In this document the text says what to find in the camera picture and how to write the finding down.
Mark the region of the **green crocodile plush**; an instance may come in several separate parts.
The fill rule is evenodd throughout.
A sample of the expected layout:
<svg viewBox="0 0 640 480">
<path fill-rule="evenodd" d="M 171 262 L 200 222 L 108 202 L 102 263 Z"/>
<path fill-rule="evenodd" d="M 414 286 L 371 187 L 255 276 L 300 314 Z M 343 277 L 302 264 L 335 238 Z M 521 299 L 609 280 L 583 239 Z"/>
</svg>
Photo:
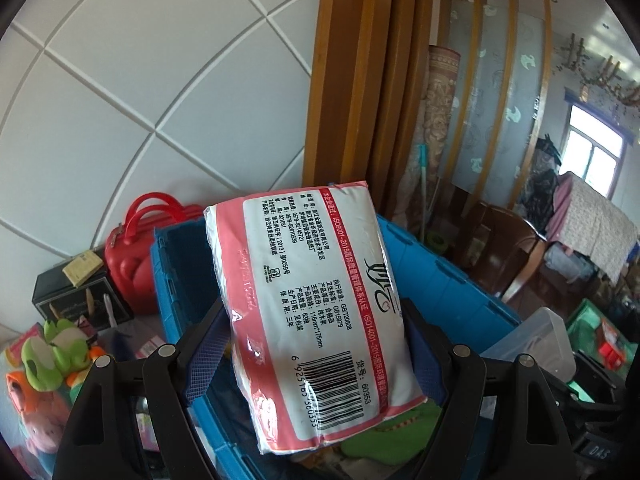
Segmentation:
<svg viewBox="0 0 640 480">
<path fill-rule="evenodd" d="M 386 466 L 399 466 L 420 454 L 435 430 L 442 412 L 433 401 L 381 422 L 341 443 L 349 458 L 366 458 Z"/>
</svg>

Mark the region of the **clear plastic floss box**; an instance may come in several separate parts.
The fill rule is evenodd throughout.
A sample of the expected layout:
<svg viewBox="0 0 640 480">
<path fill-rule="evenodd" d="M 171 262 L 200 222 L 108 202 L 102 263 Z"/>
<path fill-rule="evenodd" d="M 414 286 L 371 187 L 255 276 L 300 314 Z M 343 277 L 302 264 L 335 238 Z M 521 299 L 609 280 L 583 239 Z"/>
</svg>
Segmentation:
<svg viewBox="0 0 640 480">
<path fill-rule="evenodd" d="M 537 309 L 515 330 L 482 353 L 483 358 L 513 362 L 527 353 L 553 376 L 569 382 L 576 373 L 570 338 L 563 319 L 547 307 Z"/>
</svg>

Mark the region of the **pink white tissue pack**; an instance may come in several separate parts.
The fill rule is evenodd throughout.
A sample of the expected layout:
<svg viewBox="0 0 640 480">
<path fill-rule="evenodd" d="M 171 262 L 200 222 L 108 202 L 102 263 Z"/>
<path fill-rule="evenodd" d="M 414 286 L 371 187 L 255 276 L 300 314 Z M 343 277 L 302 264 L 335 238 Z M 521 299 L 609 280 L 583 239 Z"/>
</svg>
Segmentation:
<svg viewBox="0 0 640 480">
<path fill-rule="evenodd" d="M 235 198 L 204 220 L 260 452 L 323 448 L 424 401 L 364 182 Z"/>
</svg>

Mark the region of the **blue plastic folding crate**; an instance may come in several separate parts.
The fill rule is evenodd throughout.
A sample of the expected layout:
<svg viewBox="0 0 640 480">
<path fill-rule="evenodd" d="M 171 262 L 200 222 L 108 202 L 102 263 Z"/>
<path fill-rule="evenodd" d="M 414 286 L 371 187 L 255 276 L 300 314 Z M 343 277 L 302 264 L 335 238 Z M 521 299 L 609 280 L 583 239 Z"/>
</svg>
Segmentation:
<svg viewBox="0 0 640 480">
<path fill-rule="evenodd" d="M 399 295 L 450 341 L 482 353 L 512 332 L 520 317 L 476 286 L 456 266 L 386 219 L 378 222 Z M 163 228 L 151 248 L 154 284 L 166 339 L 174 344 L 198 324 L 219 296 L 203 220 Z M 225 479 L 317 479 L 284 456 L 262 455 L 229 359 L 222 359 L 206 395 L 192 408 Z"/>
</svg>

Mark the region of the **dark green turtle plush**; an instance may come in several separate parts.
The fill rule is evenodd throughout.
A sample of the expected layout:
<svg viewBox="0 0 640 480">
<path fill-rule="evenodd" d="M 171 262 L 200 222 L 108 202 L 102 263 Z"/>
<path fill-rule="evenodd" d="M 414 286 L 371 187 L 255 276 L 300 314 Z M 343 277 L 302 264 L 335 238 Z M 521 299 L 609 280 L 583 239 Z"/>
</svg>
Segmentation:
<svg viewBox="0 0 640 480">
<path fill-rule="evenodd" d="M 70 373 L 66 377 L 65 381 L 68 388 L 68 395 L 70 396 L 71 404 L 74 404 L 76 402 L 79 396 L 80 390 L 84 385 L 84 382 L 91 370 L 91 367 L 93 367 L 93 363 L 94 361 L 91 360 L 89 362 L 89 365 L 86 368 L 84 368 L 83 370 L 80 370 L 79 372 Z"/>
</svg>

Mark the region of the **black framed box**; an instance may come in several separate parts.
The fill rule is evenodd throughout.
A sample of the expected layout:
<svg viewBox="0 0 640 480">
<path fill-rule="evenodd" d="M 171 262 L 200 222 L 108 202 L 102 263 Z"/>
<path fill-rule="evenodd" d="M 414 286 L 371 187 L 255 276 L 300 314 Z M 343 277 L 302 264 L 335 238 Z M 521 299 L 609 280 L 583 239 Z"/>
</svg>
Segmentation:
<svg viewBox="0 0 640 480">
<path fill-rule="evenodd" d="M 32 304 L 45 320 L 67 318 L 72 322 L 83 316 L 96 330 L 111 326 L 110 316 L 117 324 L 134 318 L 129 304 L 116 289 L 104 264 L 85 283 L 75 287 L 64 274 L 70 260 L 39 274 L 32 291 Z"/>
</svg>

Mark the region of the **light green frog plush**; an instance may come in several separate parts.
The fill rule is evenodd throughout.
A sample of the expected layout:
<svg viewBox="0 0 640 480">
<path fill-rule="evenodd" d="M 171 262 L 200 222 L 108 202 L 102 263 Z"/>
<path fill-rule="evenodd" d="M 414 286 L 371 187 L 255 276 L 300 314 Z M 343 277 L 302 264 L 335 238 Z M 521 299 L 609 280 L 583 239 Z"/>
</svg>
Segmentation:
<svg viewBox="0 0 640 480">
<path fill-rule="evenodd" d="M 85 333 L 66 318 L 45 322 L 42 336 L 24 342 L 21 359 L 28 382 L 38 392 L 58 390 L 68 376 L 91 364 Z"/>
</svg>

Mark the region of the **red plastic toy case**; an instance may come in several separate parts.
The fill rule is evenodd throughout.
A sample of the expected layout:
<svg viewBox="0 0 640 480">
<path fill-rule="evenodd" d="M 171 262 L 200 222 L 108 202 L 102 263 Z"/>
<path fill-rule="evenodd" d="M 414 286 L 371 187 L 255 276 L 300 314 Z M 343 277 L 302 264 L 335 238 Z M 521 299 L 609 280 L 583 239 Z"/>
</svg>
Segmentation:
<svg viewBox="0 0 640 480">
<path fill-rule="evenodd" d="M 108 273 L 134 315 L 158 310 L 151 260 L 155 230 L 200 218 L 203 209 L 197 204 L 184 206 L 167 193 L 145 193 L 130 204 L 124 221 L 107 237 Z"/>
</svg>

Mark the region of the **dark wooden chair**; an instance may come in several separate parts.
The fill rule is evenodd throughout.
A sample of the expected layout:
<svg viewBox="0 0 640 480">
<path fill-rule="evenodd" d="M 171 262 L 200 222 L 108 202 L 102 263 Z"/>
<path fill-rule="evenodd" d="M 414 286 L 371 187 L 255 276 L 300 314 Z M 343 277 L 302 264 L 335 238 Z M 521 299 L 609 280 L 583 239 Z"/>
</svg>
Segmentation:
<svg viewBox="0 0 640 480">
<path fill-rule="evenodd" d="M 454 240 L 452 261 L 508 304 L 535 275 L 547 246 L 546 238 L 515 212 L 477 202 Z"/>
</svg>

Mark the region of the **orange hooded pink plush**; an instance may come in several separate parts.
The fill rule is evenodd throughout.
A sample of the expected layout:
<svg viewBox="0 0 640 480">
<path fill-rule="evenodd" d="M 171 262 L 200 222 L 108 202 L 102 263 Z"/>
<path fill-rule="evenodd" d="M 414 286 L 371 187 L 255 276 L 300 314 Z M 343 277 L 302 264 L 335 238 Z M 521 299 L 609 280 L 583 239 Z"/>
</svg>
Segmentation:
<svg viewBox="0 0 640 480">
<path fill-rule="evenodd" d="M 29 451 L 58 452 L 70 417 L 70 408 L 62 396 L 56 391 L 35 390 L 25 373 L 18 370 L 6 374 L 6 390 L 25 429 Z"/>
</svg>

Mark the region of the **yellow sticky notepad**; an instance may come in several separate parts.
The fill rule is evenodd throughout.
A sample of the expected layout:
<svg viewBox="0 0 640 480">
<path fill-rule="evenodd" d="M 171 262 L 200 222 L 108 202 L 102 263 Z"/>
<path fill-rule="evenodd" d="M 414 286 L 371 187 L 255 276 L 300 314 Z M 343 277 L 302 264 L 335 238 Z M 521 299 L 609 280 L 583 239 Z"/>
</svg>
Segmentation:
<svg viewBox="0 0 640 480">
<path fill-rule="evenodd" d="M 78 288 L 104 266 L 102 258 L 93 250 L 86 250 L 63 266 L 62 272 L 70 284 Z"/>
</svg>

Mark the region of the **rolled patterned carpet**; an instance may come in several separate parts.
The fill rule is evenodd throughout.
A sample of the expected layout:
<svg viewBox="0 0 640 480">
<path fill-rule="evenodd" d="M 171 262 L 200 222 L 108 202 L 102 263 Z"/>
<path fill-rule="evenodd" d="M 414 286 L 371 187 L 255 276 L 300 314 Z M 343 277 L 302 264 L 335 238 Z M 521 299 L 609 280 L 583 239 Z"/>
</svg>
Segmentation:
<svg viewBox="0 0 640 480">
<path fill-rule="evenodd" d="M 414 121 L 407 167 L 396 195 L 393 222 L 416 233 L 424 226 L 446 144 L 457 88 L 460 54 L 439 46 L 428 48 L 428 67 Z"/>
</svg>

